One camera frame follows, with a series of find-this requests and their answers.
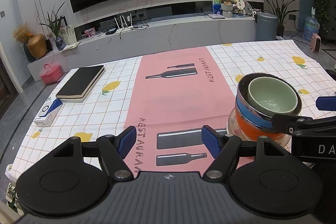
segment stack of books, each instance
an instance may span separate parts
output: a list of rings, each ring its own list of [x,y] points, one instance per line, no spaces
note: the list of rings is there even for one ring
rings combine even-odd
[[[79,68],[56,94],[63,103],[81,103],[90,93],[100,76],[104,66]]]

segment metal screw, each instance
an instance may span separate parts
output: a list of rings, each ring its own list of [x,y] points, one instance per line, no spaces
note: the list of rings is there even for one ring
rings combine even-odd
[[[219,179],[223,173],[218,170],[211,170],[206,173],[206,176],[210,179]]]
[[[118,179],[126,179],[131,175],[127,170],[118,170],[114,172],[114,176]]]

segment stack of bowls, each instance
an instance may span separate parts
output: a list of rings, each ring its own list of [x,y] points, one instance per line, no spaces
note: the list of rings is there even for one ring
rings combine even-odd
[[[275,113],[298,115],[302,108],[300,95],[281,78],[266,73],[245,75],[238,83],[236,119],[242,132],[256,141],[265,135],[273,140],[283,138],[272,127]]]

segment blue gripper pad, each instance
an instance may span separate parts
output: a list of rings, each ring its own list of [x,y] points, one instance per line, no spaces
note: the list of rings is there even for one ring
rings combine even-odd
[[[210,154],[213,158],[216,158],[221,151],[219,147],[219,141],[217,136],[215,136],[211,131],[209,131],[206,127],[202,127],[201,131],[202,141],[206,148],[209,150]]]
[[[137,140],[137,129],[133,126],[129,126],[116,138],[120,139],[117,152],[122,159],[125,159]]]
[[[336,111],[336,96],[318,97],[315,104],[318,110]]]

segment dried flower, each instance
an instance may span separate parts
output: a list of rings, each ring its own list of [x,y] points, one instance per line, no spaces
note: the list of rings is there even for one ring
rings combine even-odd
[[[13,38],[17,42],[21,43],[27,43],[29,37],[32,37],[33,35],[30,33],[28,24],[21,24],[19,25],[14,31],[13,31]]]

